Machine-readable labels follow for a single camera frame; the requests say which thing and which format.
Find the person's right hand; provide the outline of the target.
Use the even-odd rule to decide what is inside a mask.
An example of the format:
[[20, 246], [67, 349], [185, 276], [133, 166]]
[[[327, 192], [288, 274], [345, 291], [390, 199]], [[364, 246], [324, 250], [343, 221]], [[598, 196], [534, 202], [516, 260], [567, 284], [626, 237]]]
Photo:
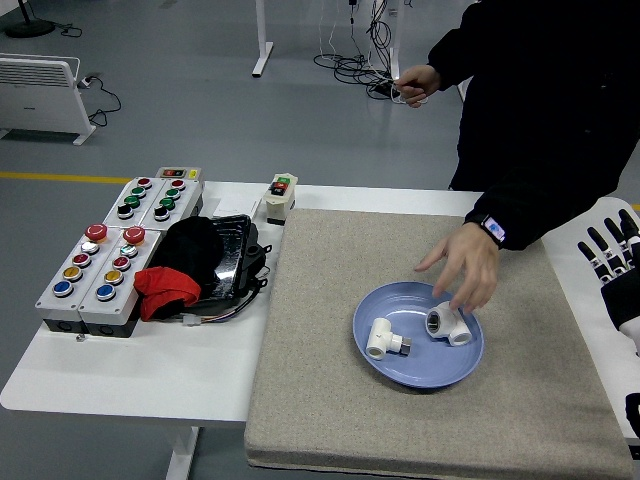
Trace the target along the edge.
[[441, 86], [441, 75], [431, 65], [416, 65], [394, 81], [407, 106], [419, 108]]

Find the person's left hand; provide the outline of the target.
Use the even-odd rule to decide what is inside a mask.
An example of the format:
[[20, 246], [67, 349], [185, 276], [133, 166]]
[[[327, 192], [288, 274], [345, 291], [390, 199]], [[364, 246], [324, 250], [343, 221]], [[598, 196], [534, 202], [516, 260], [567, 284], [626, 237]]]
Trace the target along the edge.
[[449, 302], [452, 310], [463, 308], [466, 314], [483, 307], [497, 287], [499, 248], [489, 235], [475, 223], [465, 223], [442, 238], [415, 266], [424, 272], [437, 262], [445, 265], [433, 286], [439, 296], [459, 274], [463, 281]]

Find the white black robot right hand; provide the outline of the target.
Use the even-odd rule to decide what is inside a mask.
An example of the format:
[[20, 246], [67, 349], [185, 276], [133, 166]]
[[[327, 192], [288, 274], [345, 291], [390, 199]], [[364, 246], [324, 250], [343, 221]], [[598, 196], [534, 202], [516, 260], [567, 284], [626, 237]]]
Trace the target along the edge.
[[614, 327], [630, 338], [639, 355], [639, 228], [631, 214], [619, 211], [620, 226], [605, 218], [604, 224], [620, 247], [622, 256], [609, 247], [606, 240], [594, 228], [587, 233], [604, 254], [606, 262], [583, 241], [578, 249], [590, 263], [601, 283], [601, 295]]

